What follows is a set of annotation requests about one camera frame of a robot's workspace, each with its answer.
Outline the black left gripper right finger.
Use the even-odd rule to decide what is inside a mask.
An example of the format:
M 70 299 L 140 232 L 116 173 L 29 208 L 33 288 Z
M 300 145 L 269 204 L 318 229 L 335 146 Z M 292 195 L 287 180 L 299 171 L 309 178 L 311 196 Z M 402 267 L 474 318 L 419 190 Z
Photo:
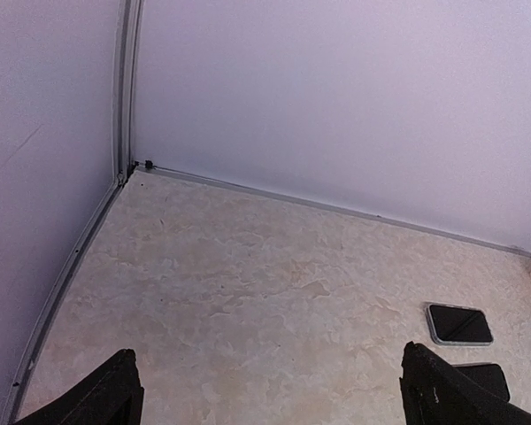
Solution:
M 483 389 L 424 344 L 404 347 L 402 368 L 407 424 L 531 424 L 531 413 Z

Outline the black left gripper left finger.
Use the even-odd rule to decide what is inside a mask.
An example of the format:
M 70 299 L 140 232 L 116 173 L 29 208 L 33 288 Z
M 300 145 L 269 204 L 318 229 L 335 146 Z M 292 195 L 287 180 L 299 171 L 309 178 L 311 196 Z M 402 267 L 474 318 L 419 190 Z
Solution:
M 139 424 L 142 385 L 135 351 L 122 349 L 61 397 L 18 420 L 23 424 Z

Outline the black smartphone with teal edge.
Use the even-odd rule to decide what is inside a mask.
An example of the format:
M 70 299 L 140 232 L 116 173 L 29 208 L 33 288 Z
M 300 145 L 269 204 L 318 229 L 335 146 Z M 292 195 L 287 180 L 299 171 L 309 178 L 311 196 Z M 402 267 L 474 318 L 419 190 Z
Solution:
M 504 371 L 498 364 L 473 363 L 455 365 L 454 368 L 503 401 L 509 402 L 511 400 Z

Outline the black phone with purple edge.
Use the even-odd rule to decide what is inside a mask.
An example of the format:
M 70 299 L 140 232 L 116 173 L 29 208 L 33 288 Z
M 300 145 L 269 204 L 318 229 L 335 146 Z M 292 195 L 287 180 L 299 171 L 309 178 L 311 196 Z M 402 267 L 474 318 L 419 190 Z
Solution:
M 431 339 L 436 344 L 489 346 L 494 342 L 486 315 L 480 309 L 427 303 L 424 310 Z

